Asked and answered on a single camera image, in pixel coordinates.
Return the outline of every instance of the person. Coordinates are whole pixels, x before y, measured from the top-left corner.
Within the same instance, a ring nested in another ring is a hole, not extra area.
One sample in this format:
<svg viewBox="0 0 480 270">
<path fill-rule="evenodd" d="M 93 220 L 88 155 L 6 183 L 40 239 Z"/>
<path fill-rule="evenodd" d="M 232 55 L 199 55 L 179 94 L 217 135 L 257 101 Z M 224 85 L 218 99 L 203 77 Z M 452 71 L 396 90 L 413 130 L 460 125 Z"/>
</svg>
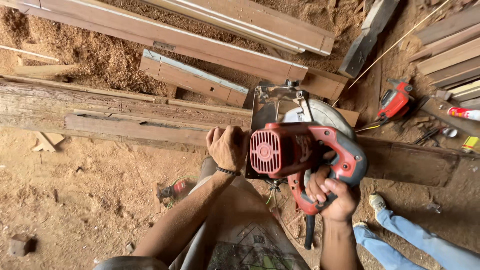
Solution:
<svg viewBox="0 0 480 270">
<path fill-rule="evenodd" d="M 111 258 L 106 269 L 309 269 L 262 196 L 244 177 L 250 132 L 216 127 L 207 135 L 211 155 L 202 164 L 194 190 L 149 229 L 132 256 Z M 307 193 L 319 203 L 325 194 L 338 196 L 323 218 L 321 269 L 361 268 L 352 215 L 358 205 L 348 186 L 326 179 L 329 167 L 312 174 Z"/>
<path fill-rule="evenodd" d="M 377 193 L 369 196 L 375 219 L 387 230 L 425 251 L 447 270 L 480 269 L 480 254 L 452 244 L 387 209 L 385 200 Z M 426 270 L 405 258 L 385 243 L 364 222 L 353 225 L 357 243 L 364 246 L 386 270 Z"/>
</svg>

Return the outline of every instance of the right hand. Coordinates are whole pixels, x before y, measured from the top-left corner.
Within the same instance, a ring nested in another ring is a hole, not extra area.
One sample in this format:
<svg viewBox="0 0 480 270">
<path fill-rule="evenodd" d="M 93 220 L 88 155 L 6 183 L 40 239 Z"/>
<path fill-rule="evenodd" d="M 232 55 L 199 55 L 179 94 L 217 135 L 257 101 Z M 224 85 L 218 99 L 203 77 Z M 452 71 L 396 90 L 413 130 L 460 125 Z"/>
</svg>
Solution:
<svg viewBox="0 0 480 270">
<path fill-rule="evenodd" d="M 229 125 L 226 129 L 215 127 L 207 134 L 208 152 L 220 168 L 240 172 L 245 165 L 252 131 Z"/>
<path fill-rule="evenodd" d="M 335 152 L 328 152 L 324 155 L 324 159 L 330 160 L 333 156 L 335 156 Z M 318 201 L 320 204 L 327 200 L 327 195 L 330 192 L 337 195 L 338 198 L 322 210 L 320 215 L 328 221 L 351 222 L 353 213 L 359 204 L 360 196 L 356 196 L 345 182 L 327 178 L 329 173 L 330 167 L 322 165 L 316 173 L 312 173 L 305 191 L 310 200 Z"/>
</svg>

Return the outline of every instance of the blue jeans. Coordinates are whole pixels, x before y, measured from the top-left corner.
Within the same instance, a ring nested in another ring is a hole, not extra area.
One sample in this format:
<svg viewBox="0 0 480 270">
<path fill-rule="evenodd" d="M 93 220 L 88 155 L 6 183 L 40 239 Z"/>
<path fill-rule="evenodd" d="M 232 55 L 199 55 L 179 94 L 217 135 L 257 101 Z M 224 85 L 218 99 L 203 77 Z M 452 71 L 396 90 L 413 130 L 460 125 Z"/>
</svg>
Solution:
<svg viewBox="0 0 480 270">
<path fill-rule="evenodd" d="M 396 216 L 391 210 L 382 209 L 377 214 L 377 220 L 387 230 L 425 251 L 447 270 L 480 269 L 480 254 L 454 245 L 409 220 Z M 357 226 L 353 230 L 357 243 L 364 246 L 386 270 L 425 269 L 405 258 L 367 227 Z"/>
</svg>

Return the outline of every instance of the beaded bracelet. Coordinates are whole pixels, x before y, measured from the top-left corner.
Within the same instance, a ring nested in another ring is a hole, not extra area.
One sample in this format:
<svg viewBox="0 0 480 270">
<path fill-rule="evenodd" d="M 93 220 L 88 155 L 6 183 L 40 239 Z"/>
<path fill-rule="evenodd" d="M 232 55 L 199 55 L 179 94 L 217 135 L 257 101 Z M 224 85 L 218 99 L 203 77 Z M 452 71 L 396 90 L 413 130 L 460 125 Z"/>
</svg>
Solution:
<svg viewBox="0 0 480 270">
<path fill-rule="evenodd" d="M 228 173 L 228 174 L 231 174 L 231 175 L 235 175 L 235 176 L 240 176 L 240 175 L 241 175 L 241 172 L 229 171 L 229 170 L 220 168 L 220 167 L 218 167 L 218 166 L 216 167 L 216 170 L 217 170 L 217 171 L 220 171 L 220 172 Z"/>
</svg>

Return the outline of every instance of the saw blade guard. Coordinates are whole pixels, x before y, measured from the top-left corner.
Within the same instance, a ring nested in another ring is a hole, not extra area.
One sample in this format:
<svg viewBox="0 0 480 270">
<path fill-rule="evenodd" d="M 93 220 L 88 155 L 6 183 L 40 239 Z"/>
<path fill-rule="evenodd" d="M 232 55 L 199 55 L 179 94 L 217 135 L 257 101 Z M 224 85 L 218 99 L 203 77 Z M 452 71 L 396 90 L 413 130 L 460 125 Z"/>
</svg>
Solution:
<svg viewBox="0 0 480 270">
<path fill-rule="evenodd" d="M 310 106 L 310 111 L 312 112 L 313 121 L 317 125 L 321 126 L 330 126 L 341 131 L 343 134 L 348 136 L 350 139 L 357 141 L 357 134 L 343 117 L 343 115 L 335 110 L 329 104 L 316 100 L 309 99 L 308 104 Z M 292 110 L 289 110 L 285 113 L 283 118 L 284 123 L 295 123 L 295 122 L 304 122 L 305 114 L 304 108 L 298 107 Z"/>
</svg>

